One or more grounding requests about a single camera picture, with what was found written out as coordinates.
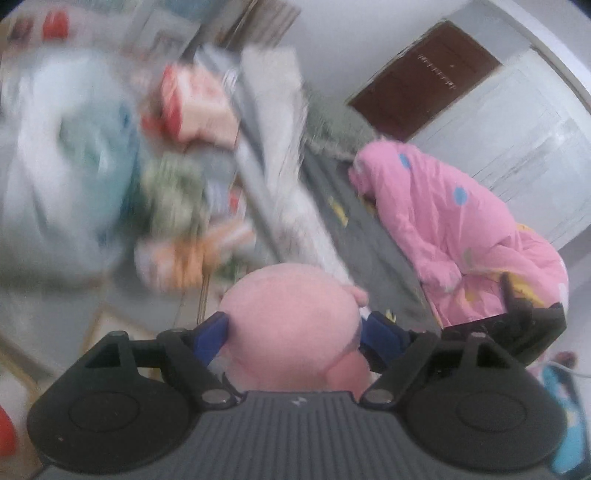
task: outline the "metal rivet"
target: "metal rivet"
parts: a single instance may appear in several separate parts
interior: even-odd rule
[[[210,405],[222,405],[228,402],[232,396],[226,390],[215,388],[213,390],[207,390],[201,395],[201,398],[205,403],[209,403]]]
[[[388,390],[381,388],[370,390],[363,397],[366,402],[372,405],[387,405],[394,400],[394,396]]]

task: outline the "pink plush toy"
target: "pink plush toy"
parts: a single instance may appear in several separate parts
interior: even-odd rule
[[[367,294],[323,270],[280,264],[257,270],[224,296],[230,318],[220,356],[239,390],[345,390],[359,399],[370,372],[359,352]]]

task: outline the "light blue bag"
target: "light blue bag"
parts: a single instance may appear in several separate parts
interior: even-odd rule
[[[85,283],[133,243],[134,103],[102,54],[23,56],[2,85],[0,278]]]

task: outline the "brown door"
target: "brown door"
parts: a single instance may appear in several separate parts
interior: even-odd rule
[[[444,22],[390,64],[350,105],[378,131],[406,141],[498,65],[475,40]]]

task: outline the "gray gripper base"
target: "gray gripper base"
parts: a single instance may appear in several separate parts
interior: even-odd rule
[[[50,466],[37,480],[526,480],[556,479],[545,466],[495,475],[467,472],[425,453],[395,416],[359,408],[348,393],[251,392],[204,414],[176,450],[134,471],[81,475]]]

